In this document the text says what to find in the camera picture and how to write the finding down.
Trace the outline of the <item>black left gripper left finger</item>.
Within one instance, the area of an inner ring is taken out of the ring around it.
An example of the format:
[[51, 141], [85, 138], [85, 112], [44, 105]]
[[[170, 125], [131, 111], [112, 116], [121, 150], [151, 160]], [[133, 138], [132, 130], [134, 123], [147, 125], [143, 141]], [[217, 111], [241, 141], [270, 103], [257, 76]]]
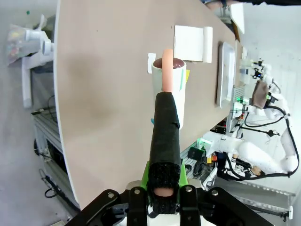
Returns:
[[149, 162], [142, 179], [129, 183], [121, 194], [103, 191], [70, 220], [70, 226], [118, 226], [124, 219], [126, 226], [149, 226], [148, 171]]

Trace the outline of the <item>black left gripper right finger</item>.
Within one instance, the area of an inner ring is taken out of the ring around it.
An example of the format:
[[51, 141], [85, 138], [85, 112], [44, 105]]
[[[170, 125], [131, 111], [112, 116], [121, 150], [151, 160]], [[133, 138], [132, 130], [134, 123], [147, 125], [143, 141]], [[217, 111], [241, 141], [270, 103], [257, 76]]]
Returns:
[[179, 180], [180, 226], [202, 226], [201, 217], [216, 226], [269, 226], [269, 222], [220, 187], [209, 191], [188, 183], [184, 161]]

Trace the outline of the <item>brown towel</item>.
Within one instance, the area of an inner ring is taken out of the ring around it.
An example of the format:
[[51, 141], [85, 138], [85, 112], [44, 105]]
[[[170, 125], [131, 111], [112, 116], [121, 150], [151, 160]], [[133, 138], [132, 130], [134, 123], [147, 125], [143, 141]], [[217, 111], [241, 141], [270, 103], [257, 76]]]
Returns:
[[252, 94], [251, 105], [259, 109], [263, 109], [267, 101], [268, 93], [269, 93], [269, 89], [267, 83], [258, 80]]

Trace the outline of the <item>blue sticky note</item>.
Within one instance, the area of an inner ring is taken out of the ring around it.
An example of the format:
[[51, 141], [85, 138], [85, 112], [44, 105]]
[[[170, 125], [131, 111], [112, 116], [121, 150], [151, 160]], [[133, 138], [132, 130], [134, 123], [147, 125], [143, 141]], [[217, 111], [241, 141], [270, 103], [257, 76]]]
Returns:
[[186, 69], [182, 69], [180, 88], [179, 88], [180, 91], [184, 89], [185, 84], [186, 84]]

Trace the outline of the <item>pink-handled white lint roller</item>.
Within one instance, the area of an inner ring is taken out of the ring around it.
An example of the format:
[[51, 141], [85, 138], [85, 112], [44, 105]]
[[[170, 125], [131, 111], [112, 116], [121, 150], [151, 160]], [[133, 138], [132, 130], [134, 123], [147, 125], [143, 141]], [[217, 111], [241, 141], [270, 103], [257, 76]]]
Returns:
[[153, 63], [153, 77], [161, 80], [156, 91], [147, 190], [157, 214], [175, 214], [181, 173], [179, 132], [183, 127], [185, 86], [179, 90], [186, 64], [165, 49]]

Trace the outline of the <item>person's left hand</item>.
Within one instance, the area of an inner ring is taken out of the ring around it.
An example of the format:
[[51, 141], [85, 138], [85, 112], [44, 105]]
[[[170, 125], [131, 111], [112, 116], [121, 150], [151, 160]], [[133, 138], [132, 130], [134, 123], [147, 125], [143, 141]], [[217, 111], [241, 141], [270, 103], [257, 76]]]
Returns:
[[205, 5], [212, 11], [223, 7], [223, 4], [220, 0], [208, 0]]

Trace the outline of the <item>silver metal tray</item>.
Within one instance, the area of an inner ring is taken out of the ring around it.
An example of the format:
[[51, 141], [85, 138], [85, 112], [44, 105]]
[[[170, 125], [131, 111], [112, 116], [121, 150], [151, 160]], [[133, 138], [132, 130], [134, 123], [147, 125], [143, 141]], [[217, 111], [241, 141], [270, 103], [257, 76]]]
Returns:
[[219, 44], [218, 54], [216, 104], [223, 109], [230, 104], [232, 99], [236, 58], [234, 48], [226, 42], [221, 42]]

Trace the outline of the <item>black box with green part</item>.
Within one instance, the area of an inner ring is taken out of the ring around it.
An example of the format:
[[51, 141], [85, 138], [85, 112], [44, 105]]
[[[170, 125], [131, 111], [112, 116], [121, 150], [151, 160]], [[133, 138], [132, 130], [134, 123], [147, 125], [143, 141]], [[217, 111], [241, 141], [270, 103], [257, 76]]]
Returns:
[[206, 151], [203, 149], [201, 150], [195, 147], [190, 147], [187, 156], [189, 159], [202, 162], [206, 157]]

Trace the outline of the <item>white folded roller stand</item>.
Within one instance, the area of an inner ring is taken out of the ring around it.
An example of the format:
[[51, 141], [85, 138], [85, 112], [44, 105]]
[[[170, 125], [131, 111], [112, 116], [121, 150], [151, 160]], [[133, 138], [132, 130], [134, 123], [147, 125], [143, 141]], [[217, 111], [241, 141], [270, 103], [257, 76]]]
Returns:
[[213, 28], [176, 25], [174, 57], [183, 61], [212, 62]]

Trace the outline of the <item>white paper slip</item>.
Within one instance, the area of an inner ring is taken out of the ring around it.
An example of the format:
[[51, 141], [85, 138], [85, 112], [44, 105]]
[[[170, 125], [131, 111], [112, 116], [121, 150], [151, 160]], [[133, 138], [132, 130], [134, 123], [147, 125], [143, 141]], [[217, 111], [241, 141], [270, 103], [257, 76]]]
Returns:
[[148, 53], [148, 61], [147, 61], [148, 74], [152, 74], [152, 66], [155, 60], [156, 60], [156, 53]]

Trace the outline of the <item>clear bag of colourful items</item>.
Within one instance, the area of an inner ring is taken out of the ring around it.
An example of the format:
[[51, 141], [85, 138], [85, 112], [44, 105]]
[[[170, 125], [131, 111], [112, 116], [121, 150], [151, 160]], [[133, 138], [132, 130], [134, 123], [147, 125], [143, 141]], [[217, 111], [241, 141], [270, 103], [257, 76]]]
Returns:
[[14, 63], [19, 58], [25, 57], [31, 54], [31, 43], [25, 40], [26, 29], [14, 24], [9, 26], [9, 32], [7, 36], [7, 65]]

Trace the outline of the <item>aluminium frame under table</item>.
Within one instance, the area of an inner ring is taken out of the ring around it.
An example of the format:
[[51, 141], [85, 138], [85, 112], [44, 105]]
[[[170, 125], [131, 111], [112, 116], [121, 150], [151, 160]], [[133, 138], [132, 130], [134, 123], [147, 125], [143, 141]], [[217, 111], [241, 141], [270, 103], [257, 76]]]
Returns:
[[46, 198], [57, 198], [72, 218], [79, 213], [77, 203], [67, 173], [61, 145], [59, 128], [54, 107], [32, 112], [34, 127], [34, 151], [42, 161], [39, 169], [41, 179], [48, 186]]

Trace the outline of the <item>white pipe frame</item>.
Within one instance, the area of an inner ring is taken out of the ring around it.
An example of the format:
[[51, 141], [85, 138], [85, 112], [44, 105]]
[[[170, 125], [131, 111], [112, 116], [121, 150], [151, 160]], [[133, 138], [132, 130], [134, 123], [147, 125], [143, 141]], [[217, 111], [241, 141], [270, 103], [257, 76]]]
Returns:
[[38, 40], [40, 44], [40, 49], [37, 53], [22, 58], [22, 95], [25, 109], [32, 106], [31, 69], [42, 66], [54, 59], [55, 44], [50, 40], [46, 32], [42, 30], [46, 21], [47, 19], [42, 14], [37, 29], [25, 29], [25, 40]]

